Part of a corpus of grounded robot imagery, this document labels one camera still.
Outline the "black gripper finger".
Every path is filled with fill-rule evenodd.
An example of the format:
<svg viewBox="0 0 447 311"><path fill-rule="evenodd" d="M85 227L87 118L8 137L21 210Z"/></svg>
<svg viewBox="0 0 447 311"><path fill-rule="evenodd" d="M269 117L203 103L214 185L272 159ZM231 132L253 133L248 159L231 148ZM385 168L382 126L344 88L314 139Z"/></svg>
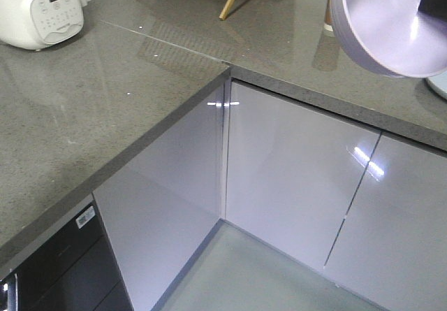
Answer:
<svg viewBox="0 0 447 311"><path fill-rule="evenodd" d="M446 17L446 0L420 0L418 10L432 17Z"/></svg>

